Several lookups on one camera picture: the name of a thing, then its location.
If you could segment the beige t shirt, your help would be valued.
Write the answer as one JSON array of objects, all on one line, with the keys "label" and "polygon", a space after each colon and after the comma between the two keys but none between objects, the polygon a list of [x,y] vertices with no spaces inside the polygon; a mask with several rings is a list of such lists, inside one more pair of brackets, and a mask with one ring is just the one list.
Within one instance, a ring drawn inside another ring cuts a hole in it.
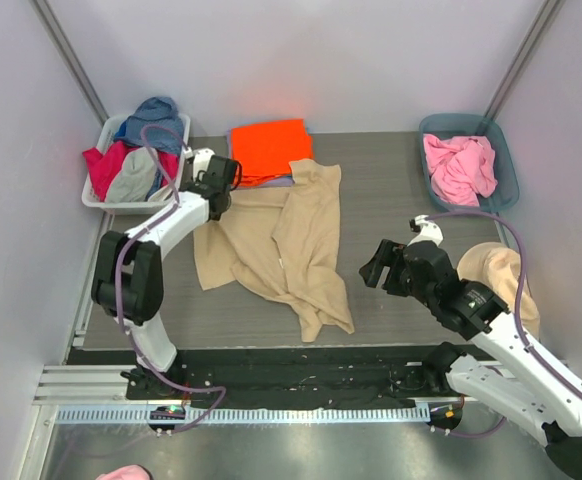
[{"label": "beige t shirt", "polygon": [[238,189],[220,220],[195,230],[200,286],[238,282],[288,305],[305,343],[325,326],[352,334],[346,286],[337,272],[342,171],[311,159],[292,162],[291,170],[292,185]]}]

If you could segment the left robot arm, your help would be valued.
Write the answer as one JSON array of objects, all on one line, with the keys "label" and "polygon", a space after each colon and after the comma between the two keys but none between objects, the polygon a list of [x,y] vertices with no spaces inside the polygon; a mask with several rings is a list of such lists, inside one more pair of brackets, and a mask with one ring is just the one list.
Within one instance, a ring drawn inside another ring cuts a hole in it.
[{"label": "left robot arm", "polygon": [[161,398],[176,397],[184,385],[182,362],[163,325],[163,261],[197,228],[228,210],[242,180],[236,160],[209,149],[195,152],[194,177],[148,220],[100,239],[91,298],[114,318],[135,350],[137,370]]}]

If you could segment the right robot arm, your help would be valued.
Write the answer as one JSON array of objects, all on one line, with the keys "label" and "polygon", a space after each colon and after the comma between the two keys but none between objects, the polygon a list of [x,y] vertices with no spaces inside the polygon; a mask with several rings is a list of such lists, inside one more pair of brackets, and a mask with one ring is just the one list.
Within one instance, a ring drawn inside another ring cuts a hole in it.
[{"label": "right robot arm", "polygon": [[428,391],[473,397],[530,434],[553,464],[582,479],[582,380],[527,331],[486,285],[462,280],[434,241],[383,240],[359,274],[366,286],[413,297],[446,329],[498,360],[504,378],[445,342],[426,360]]}]

